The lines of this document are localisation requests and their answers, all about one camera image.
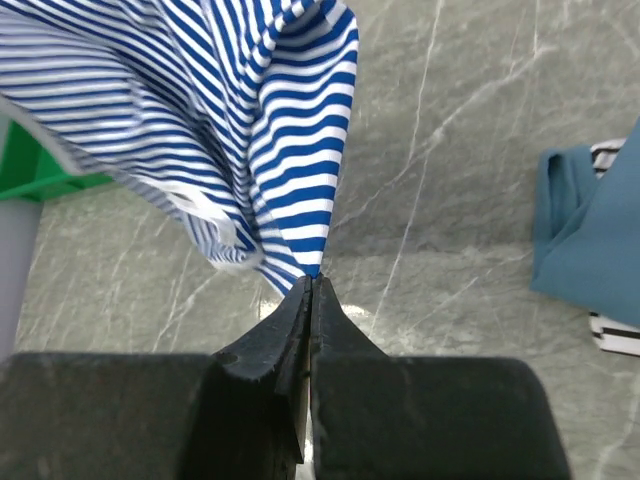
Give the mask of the green plastic bin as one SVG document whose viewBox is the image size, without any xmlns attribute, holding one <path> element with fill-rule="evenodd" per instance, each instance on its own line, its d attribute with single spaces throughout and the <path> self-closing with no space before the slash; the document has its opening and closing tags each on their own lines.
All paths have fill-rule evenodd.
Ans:
<svg viewBox="0 0 640 480">
<path fill-rule="evenodd" d="M 1 200 L 44 202 L 112 182 L 108 176 L 72 176 L 17 123 L 8 125 L 1 157 Z"/>
</svg>

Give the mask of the teal tank top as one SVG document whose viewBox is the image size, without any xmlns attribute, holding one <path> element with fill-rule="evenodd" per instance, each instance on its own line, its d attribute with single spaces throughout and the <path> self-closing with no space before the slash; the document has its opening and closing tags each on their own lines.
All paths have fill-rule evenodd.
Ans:
<svg viewBox="0 0 640 480">
<path fill-rule="evenodd" d="M 532 290 L 639 324 L 639 131 L 597 172 L 588 145 L 542 154 Z"/>
</svg>

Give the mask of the navy white striped tank top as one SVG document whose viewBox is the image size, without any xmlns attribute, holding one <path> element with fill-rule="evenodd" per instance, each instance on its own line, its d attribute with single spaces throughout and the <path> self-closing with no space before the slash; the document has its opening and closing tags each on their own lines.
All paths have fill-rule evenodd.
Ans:
<svg viewBox="0 0 640 480">
<path fill-rule="evenodd" d="M 287 292 L 320 270 L 358 48 L 340 1 L 5 1 L 1 109 Z"/>
</svg>

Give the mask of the black white striped tank top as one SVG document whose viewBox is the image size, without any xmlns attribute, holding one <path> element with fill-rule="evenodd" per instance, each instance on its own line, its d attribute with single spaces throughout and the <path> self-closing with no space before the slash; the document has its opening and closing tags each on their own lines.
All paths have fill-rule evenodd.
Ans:
<svg viewBox="0 0 640 480">
<path fill-rule="evenodd" d="M 591 146 L 595 175 L 601 178 L 613 165 L 625 139 L 612 139 Z M 596 345 L 605 352 L 638 357 L 639 329 L 616 322 L 596 312 L 589 313 L 589 325 Z"/>
</svg>

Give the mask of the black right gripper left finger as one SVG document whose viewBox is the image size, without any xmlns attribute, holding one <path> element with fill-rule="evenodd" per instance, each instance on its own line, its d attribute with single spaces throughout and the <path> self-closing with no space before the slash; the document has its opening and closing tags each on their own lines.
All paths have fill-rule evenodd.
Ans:
<svg viewBox="0 0 640 480">
<path fill-rule="evenodd" d="M 1 365 L 5 479 L 291 479 L 310 281 L 213 354 L 22 352 Z"/>
</svg>

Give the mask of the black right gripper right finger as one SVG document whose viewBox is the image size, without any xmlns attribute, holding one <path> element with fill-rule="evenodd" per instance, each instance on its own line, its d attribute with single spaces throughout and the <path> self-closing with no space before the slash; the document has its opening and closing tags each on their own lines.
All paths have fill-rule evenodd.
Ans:
<svg viewBox="0 0 640 480">
<path fill-rule="evenodd" d="M 509 357 L 391 356 L 325 277 L 311 306 L 311 420 L 319 479 L 566 479 L 546 391 Z"/>
</svg>

